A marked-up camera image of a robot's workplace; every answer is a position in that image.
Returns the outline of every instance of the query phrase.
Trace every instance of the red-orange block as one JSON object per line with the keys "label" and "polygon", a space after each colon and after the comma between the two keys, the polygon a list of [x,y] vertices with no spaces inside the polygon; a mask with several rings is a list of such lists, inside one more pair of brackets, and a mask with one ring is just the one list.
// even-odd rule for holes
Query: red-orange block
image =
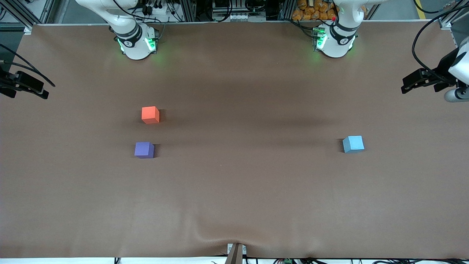
{"label": "red-orange block", "polygon": [[156,106],[142,107],[142,120],[145,124],[159,123],[159,110]]}

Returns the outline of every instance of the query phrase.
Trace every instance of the purple cube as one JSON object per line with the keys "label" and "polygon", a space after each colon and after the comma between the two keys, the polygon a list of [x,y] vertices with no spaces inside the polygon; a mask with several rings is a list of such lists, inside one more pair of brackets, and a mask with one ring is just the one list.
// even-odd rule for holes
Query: purple cube
{"label": "purple cube", "polygon": [[137,142],[135,144],[135,156],[140,159],[152,159],[155,154],[155,146],[150,142]]}

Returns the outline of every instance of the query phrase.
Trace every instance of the cube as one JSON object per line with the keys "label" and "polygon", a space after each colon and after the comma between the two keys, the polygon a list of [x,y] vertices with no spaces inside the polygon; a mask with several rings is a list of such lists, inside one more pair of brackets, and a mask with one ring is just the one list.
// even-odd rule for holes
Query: cube
{"label": "cube", "polygon": [[358,153],[365,149],[362,136],[348,136],[342,143],[344,144],[345,153]]}
{"label": "cube", "polygon": [[137,142],[135,144],[135,156],[140,159],[152,159],[155,154],[155,146],[150,142]]}
{"label": "cube", "polygon": [[145,124],[159,123],[159,110],[156,106],[142,107],[142,120]]}

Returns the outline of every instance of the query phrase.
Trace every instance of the yellow stripe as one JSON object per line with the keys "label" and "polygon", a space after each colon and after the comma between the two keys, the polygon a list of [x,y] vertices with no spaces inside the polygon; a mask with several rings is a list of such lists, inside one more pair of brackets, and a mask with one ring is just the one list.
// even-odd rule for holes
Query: yellow stripe
{"label": "yellow stripe", "polygon": [[[417,5],[418,5],[418,6],[422,7],[422,4],[420,3],[420,0],[415,0],[415,2],[417,2]],[[418,14],[418,17],[419,17],[420,19],[427,19],[427,18],[425,17],[425,13],[424,13],[424,12],[420,11],[417,7],[415,7],[415,8],[417,9],[417,14]]]}

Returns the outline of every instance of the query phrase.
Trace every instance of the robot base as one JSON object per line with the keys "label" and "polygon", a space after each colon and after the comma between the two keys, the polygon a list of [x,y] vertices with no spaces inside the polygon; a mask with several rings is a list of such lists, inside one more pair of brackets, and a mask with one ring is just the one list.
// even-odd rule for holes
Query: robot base
{"label": "robot base", "polygon": [[347,52],[352,48],[353,41],[355,37],[353,37],[350,41],[348,41],[345,45],[340,45],[337,41],[332,37],[331,34],[331,27],[327,25],[320,25],[320,29],[324,29],[323,39],[316,41],[316,48],[322,51],[325,55],[331,58],[340,58],[343,57]]}
{"label": "robot base", "polygon": [[158,47],[159,32],[146,24],[139,23],[139,25],[142,27],[142,36],[135,45],[127,47],[121,44],[122,53],[132,60],[141,60],[152,53],[155,54]]}

